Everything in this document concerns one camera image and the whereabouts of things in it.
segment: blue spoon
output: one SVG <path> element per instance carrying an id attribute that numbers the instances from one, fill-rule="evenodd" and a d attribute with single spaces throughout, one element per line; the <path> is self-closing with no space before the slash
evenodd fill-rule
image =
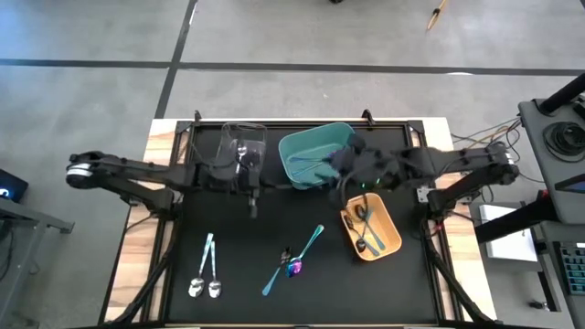
<path id="1" fill-rule="evenodd" d="M 274 284 L 274 280 L 276 280 L 276 276 L 278 275 L 278 272 L 281 271 L 282 265 L 288 263 L 290 259 L 291 259 L 291 249 L 287 248 L 281 254 L 281 264 L 279 265 L 278 268 L 276 268 L 276 271 L 272 275 L 271 280 L 268 281 L 268 283 L 266 284 L 264 289 L 262 289 L 262 295 L 268 296 L 268 294 L 271 293 L 272 285 Z"/>
<path id="2" fill-rule="evenodd" d="M 286 276 L 287 277 L 291 278 L 291 277 L 293 277 L 301 272 L 301 268 L 303 267 L 303 263 L 302 263 L 301 259 L 303 258 L 304 254 L 307 252 L 309 247 L 311 247 L 311 245 L 313 244 L 315 239 L 317 239 L 319 234 L 321 234 L 321 232 L 323 232 L 324 229 L 325 229 L 325 227 L 323 225 L 317 226 L 317 228 L 314 230 L 313 236 L 309 239 L 309 242 L 307 242 L 307 245 L 304 246 L 303 252 L 301 252 L 301 254 L 298 257 L 291 259 L 291 261 L 288 263 L 288 265 L 286 265 Z"/>

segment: purple object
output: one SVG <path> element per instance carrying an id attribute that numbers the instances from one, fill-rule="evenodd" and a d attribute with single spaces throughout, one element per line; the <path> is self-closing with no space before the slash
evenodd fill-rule
<path id="1" fill-rule="evenodd" d="M 292 278 L 293 276 L 299 274 L 302 268 L 303 263 L 301 260 L 294 260 L 286 266 L 286 276 Z"/>

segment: spoon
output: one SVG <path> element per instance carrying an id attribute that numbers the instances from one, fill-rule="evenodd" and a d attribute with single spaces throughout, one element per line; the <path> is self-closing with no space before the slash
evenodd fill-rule
<path id="1" fill-rule="evenodd" d="M 281 271 L 282 265 L 288 263 L 289 260 L 291 260 L 291 249 L 287 247 L 281 254 L 281 264 L 278 266 L 278 268 L 276 268 L 276 271 L 274 272 L 274 274 L 272 274 L 271 280 L 268 281 L 268 283 L 266 284 L 264 289 L 262 289 L 262 295 L 268 296 L 268 294 L 271 292 L 272 285 L 274 284 L 274 280 L 276 280 L 276 276 Z"/>
<path id="2" fill-rule="evenodd" d="M 357 205 L 356 206 L 356 214 L 357 214 L 357 216 L 359 218 L 361 218 L 364 221 L 364 223 L 366 224 L 367 228 L 369 228 L 369 231 L 372 233 L 372 236 L 374 237 L 374 240 L 378 244 L 378 247 L 381 250 L 384 250 L 386 248 L 386 245 L 384 244 L 384 242 L 382 242 L 382 240 L 380 239 L 380 237 L 378 236 L 378 234 L 376 234 L 376 232 L 374 231 L 374 229 L 372 229 L 372 227 L 369 226 L 369 219 L 372 216 L 372 213 L 373 212 L 374 212 L 374 210 L 371 207 L 368 207 L 368 211 L 366 211 L 366 209 L 362 205 Z"/>
<path id="3" fill-rule="evenodd" d="M 244 156 L 248 152 L 248 147 L 243 143 L 238 144 L 238 164 L 236 165 L 236 174 L 239 173 L 239 163 L 241 162 L 242 156 Z"/>
<path id="4" fill-rule="evenodd" d="M 347 227 L 349 229 L 353 230 L 358 236 L 357 241 L 356 241 L 357 251 L 359 253 L 364 252 L 364 250 L 366 250 L 366 242 L 362 239 L 362 237 L 360 237 L 359 232 L 356 231 L 356 228 L 354 228 L 354 223 L 351 222 L 351 220 L 347 217 L 347 215 L 344 215 L 344 221 L 346 222 Z"/>
<path id="5" fill-rule="evenodd" d="M 291 261 L 286 265 L 286 276 L 287 277 L 291 278 L 291 277 L 293 277 L 301 272 L 301 268 L 303 267 L 303 263 L 301 262 L 301 259 L 303 258 L 304 253 L 307 252 L 309 247 L 311 247 L 311 245 L 313 244 L 315 239 L 317 239 L 319 234 L 321 234 L 321 232 L 323 232 L 324 229 L 325 229 L 325 227 L 323 225 L 319 224 L 317 226 L 317 228 L 314 230 L 313 236 L 309 239 L 309 242 L 307 242 L 307 245 L 304 246 L 303 252 L 301 252 L 301 254 L 298 257 L 291 259 Z"/>
<path id="6" fill-rule="evenodd" d="M 221 294 L 221 282 L 216 277 L 216 241 L 211 241 L 211 269 L 213 281 L 209 283 L 209 297 L 218 298 Z"/>
<path id="7" fill-rule="evenodd" d="M 324 162 L 320 162 L 318 164 L 309 165 L 308 167 L 305 167 L 303 169 L 292 172 L 291 175 L 295 176 L 295 175 L 304 174 L 304 173 L 308 172 L 309 170 L 315 169 L 316 167 L 318 167 L 320 165 L 324 165 L 324 164 L 325 164 Z"/>
<path id="8" fill-rule="evenodd" d="M 203 258 L 201 259 L 201 265 L 199 265 L 199 276 L 191 280 L 191 285 L 189 286 L 189 296 L 193 298 L 199 296 L 203 291 L 203 287 L 205 287 L 205 281 L 203 278 L 201 278 L 201 275 L 203 274 L 203 266 L 205 265 L 205 260 L 207 259 L 207 254 L 209 253 L 209 245 L 211 245 L 212 239 L 213 233 L 208 233 L 205 249 L 203 250 Z"/>
<path id="9" fill-rule="evenodd" d="M 351 221 L 351 219 L 349 219 L 348 216 L 344 216 L 344 220 L 346 221 L 347 227 L 349 229 L 353 230 L 358 236 L 358 239 L 356 241 L 357 251 L 362 252 L 367 247 L 372 252 L 372 254 L 374 254 L 374 256 L 376 256 L 376 257 L 379 256 L 380 253 L 378 252 L 378 250 L 376 248 L 374 248 L 374 246 L 369 244 L 369 242 L 367 242 L 366 239 L 364 239 L 364 232 L 366 231 L 366 227 L 364 226 L 364 232 L 362 232 L 362 234 L 359 234 L 359 232 L 354 227 L 354 223 Z"/>

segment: concrete floor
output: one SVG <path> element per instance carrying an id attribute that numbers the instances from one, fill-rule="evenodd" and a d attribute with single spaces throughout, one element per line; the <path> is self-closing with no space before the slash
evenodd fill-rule
<path id="1" fill-rule="evenodd" d="M 0 58 L 170 62 L 188 0 L 0 0 Z M 452 0 L 424 32 L 438 1 L 200 0 L 185 62 L 360 64 L 504 69 L 581 69 L 585 11 L 579 0 Z M 65 184 L 69 154 L 142 157 L 167 69 L 0 66 L 0 167 L 25 178 L 25 203 L 75 221 L 51 234 L 22 313 L 42 328 L 97 322 L 128 207 L 110 193 Z M 571 77 L 453 76 L 180 69 L 166 118 L 444 116 L 468 134 L 517 114 Z M 527 138 L 521 170 L 540 178 Z M 518 179 L 496 200 L 531 200 Z M 536 274 L 488 272 L 501 320 L 570 328 L 566 313 L 527 309 L 542 298 Z"/>

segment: metal frame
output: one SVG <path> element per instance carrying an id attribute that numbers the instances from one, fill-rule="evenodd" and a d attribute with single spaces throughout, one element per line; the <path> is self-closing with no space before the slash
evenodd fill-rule
<path id="1" fill-rule="evenodd" d="M 32 237 L 24 247 L 23 256 L 20 259 L 16 259 L 11 264 L 11 269 L 9 269 L 9 271 L 15 271 L 16 274 L 13 274 L 14 283 L 9 290 L 5 292 L 6 302 L 0 305 L 0 327 L 4 328 L 6 318 L 10 315 L 10 312 L 16 304 L 18 292 L 22 289 L 28 273 L 30 272 L 40 241 L 45 234 L 45 230 L 52 227 L 57 228 L 62 234 L 70 234 L 75 223 L 69 223 L 50 215 L 28 209 L 25 206 L 4 198 L 0 198 L 0 215 L 7 217 L 2 218 L 2 220 L 11 220 L 13 226 L 17 225 L 22 228 L 30 228 L 34 230 Z"/>

